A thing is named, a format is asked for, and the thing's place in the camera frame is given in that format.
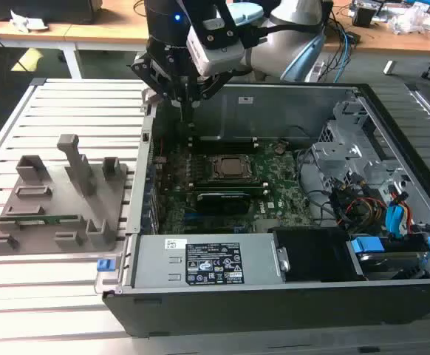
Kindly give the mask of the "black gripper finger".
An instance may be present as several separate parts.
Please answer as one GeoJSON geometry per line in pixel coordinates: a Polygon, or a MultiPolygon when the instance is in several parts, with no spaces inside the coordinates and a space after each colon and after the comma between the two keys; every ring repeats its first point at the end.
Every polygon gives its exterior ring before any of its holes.
{"type": "Polygon", "coordinates": [[[187,120],[187,95],[181,77],[166,72],[148,53],[136,54],[132,72],[154,92],[156,100],[178,108],[180,121],[187,120]]]}
{"type": "Polygon", "coordinates": [[[194,120],[194,110],[203,100],[214,96],[233,77],[232,72],[222,72],[209,77],[190,77],[188,82],[188,121],[194,120]]]}

